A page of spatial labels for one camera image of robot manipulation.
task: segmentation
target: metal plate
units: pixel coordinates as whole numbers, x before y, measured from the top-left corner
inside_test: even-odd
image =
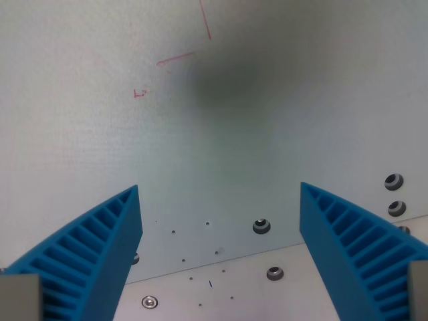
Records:
[[[401,224],[409,227],[413,236],[428,241],[428,216]],[[284,270],[279,281],[266,278],[266,271],[273,266]],[[142,308],[141,298],[146,295],[158,299],[155,310]],[[308,248],[299,244],[128,284],[114,321],[140,320],[338,321],[339,318]]]
[[[128,282],[302,242],[301,181],[427,213],[428,2],[201,3],[2,2],[4,264],[135,183]]]

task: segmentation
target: gray washer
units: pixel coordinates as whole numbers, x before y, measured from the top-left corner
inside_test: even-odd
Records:
[[[406,203],[403,201],[392,202],[388,207],[388,214],[393,217],[398,217],[406,211]]]
[[[154,296],[145,296],[141,301],[142,306],[146,309],[154,309],[158,306],[158,299]]]
[[[385,187],[389,191],[396,191],[404,183],[404,178],[400,174],[391,174],[385,179]]]
[[[284,276],[284,271],[282,270],[282,268],[274,266],[266,272],[266,276],[271,281],[278,281]]]
[[[265,234],[270,230],[270,223],[267,219],[258,219],[253,223],[253,231],[257,234]]]
[[[399,229],[407,234],[410,234],[410,229],[407,226],[399,226]]]

